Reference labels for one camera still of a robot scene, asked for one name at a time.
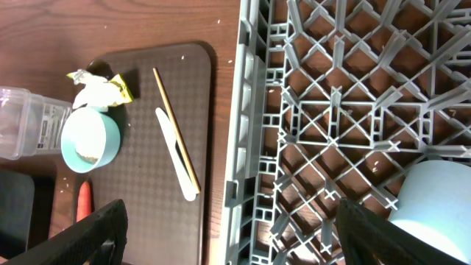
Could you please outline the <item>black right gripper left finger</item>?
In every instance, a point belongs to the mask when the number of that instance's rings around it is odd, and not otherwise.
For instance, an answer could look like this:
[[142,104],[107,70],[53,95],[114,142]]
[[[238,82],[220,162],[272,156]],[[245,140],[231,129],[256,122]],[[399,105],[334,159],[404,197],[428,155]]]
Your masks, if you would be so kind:
[[116,264],[123,260],[128,217],[115,199],[55,237],[8,260],[10,265]]

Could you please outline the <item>light blue plastic cup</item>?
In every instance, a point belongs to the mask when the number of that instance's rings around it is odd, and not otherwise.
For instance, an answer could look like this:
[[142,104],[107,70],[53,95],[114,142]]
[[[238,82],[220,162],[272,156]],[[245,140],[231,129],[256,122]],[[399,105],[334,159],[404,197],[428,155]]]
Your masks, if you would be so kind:
[[412,166],[389,221],[469,264],[470,167],[446,160],[427,160]]

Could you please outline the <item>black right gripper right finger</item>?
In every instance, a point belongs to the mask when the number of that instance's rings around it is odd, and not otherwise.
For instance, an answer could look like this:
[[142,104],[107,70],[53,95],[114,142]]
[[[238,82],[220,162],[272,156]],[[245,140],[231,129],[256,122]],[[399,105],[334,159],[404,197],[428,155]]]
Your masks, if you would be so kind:
[[464,264],[348,198],[337,207],[336,229],[346,265]]

